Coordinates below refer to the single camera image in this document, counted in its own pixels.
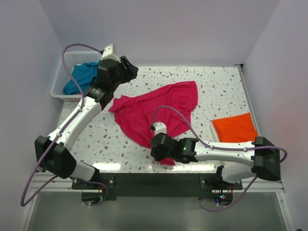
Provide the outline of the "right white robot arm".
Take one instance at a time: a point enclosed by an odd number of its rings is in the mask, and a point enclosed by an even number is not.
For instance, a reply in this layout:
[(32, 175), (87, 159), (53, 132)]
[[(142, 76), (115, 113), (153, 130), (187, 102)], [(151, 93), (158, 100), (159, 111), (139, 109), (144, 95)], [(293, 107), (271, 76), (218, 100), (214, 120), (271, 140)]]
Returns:
[(166, 158), (190, 162), (221, 161), (231, 165), (217, 169), (215, 185), (226, 189), (240, 180), (257, 177), (267, 181), (281, 180), (280, 150), (264, 137), (254, 141), (230, 143), (210, 142), (196, 138), (175, 140), (164, 133), (151, 139), (151, 156), (155, 161)]

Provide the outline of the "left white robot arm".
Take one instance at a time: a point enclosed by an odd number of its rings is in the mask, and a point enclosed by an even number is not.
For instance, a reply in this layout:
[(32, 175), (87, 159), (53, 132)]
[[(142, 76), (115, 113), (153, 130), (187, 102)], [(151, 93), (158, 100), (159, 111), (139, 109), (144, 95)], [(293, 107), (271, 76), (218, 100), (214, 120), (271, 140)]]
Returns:
[(118, 86), (135, 79), (138, 70), (125, 56), (118, 61), (103, 59), (97, 76), (73, 112), (47, 137), (38, 136), (35, 140), (38, 165), (62, 179), (80, 179), (89, 189), (96, 188), (100, 183), (99, 170), (78, 162), (70, 152), (89, 122), (113, 99)]

